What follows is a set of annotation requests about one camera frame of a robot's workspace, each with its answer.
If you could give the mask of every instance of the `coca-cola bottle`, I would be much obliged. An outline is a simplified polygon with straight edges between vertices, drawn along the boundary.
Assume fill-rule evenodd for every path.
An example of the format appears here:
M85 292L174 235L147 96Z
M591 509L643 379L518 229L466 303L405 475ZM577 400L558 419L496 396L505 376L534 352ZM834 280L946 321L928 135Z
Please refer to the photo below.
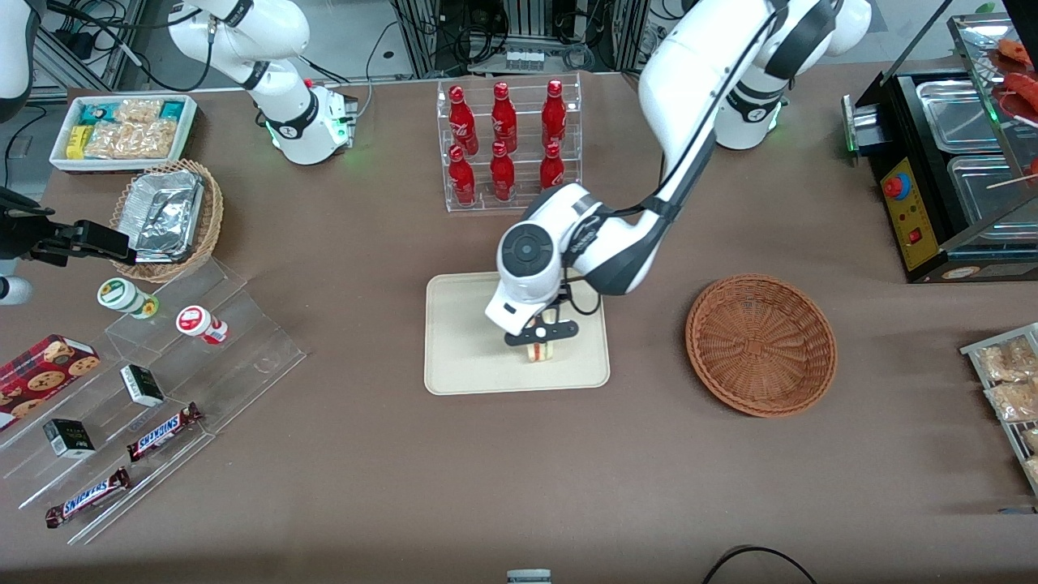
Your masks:
M544 146L544 160L541 161L541 189L563 184L563 173L566 165L558 158L558 142Z
M516 167L509 158L509 149L503 141L494 142L493 148L494 159L490 161L490 175L494 179L494 196L497 200L508 202L516 192Z
M551 142L562 143L566 137L566 102L563 101L563 82L548 81L548 99L541 110L541 141L545 147Z
M494 139L504 142L509 152L519 145L519 128L516 122L516 106L509 99L509 84L501 81L494 84L494 109L490 112L494 122Z
M465 160L465 151L458 144L450 144L447 150L450 165L447 173L450 175L450 188L455 191L458 204L471 206L475 203L475 174L472 166Z
M480 140L475 137L475 116L465 103L465 91L455 85L447 91L450 96L450 133L455 143L464 148L466 156L480 151Z

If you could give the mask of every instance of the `wicker basket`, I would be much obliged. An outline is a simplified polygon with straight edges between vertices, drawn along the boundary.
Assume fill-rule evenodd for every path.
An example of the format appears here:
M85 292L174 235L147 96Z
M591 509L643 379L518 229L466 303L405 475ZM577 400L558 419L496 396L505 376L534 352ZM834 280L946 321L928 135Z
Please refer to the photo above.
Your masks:
M822 312L796 287L761 274L708 285L688 313L685 349L708 390L762 418L811 408L837 369Z
M133 279L143 279L155 283L165 283L173 276L201 266L213 254L216 247L216 240L220 237L220 221L223 220L223 195L220 193L220 185L216 184L213 174L204 166L191 160L177 160L148 168L145 173L159 174L163 172L173 172L175 170L191 170L206 178L206 191L202 194L201 208L198 212L198 226L195 228L195 245L191 255L179 263L137 263L128 266L118 261L112 261L115 269L122 275ZM122 189L122 196L115 203L115 212L112 213L112 220L109 225L115 228L122 217L122 205L126 204L127 195L130 194L130 185Z

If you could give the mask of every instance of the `yellow control panel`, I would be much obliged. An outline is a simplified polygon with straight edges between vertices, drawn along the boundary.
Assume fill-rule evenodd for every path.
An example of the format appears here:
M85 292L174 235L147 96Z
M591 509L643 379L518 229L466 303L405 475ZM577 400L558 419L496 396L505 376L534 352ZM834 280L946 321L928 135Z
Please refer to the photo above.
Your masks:
M891 222L897 233L898 247L905 266L913 270L937 254L937 238L933 234L930 217L916 188L916 175L905 158L879 183L891 212Z

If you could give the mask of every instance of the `red button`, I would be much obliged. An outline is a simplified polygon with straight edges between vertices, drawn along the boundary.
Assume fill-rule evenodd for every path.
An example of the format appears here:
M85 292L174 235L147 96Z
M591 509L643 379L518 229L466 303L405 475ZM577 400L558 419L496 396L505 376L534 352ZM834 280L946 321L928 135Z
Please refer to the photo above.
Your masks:
M886 182L883 183L883 194L891 198L901 194L902 189L904 189L904 184L898 176L886 178Z

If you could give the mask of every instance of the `brown tablecloth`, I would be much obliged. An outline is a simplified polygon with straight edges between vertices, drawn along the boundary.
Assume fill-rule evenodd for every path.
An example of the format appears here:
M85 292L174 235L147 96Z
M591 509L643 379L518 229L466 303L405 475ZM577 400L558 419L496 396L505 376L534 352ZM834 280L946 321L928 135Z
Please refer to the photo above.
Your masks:
M1038 321L1038 286L903 282L869 170L840 157L839 99L876 72L816 67L763 145L717 151L648 279L605 302L605 387L453 398L422 386L426 283L492 270L515 217L444 211L435 84L378 86L356 147L313 167L271 147L246 93L198 93L217 256L311 355L87 547L0 497L0 581L692 582L740 544L830 583L1038 581L1038 518L994 515L1033 499L957 352ZM659 147L622 77L583 82L586 186L628 204ZM104 222L126 179L55 172L45 201ZM803 415L734 413L685 357L698 291L746 271L832 324L836 382ZM37 296L0 311L0 360L113 321L93 300L107 262L19 273ZM743 557L714 582L797 578Z

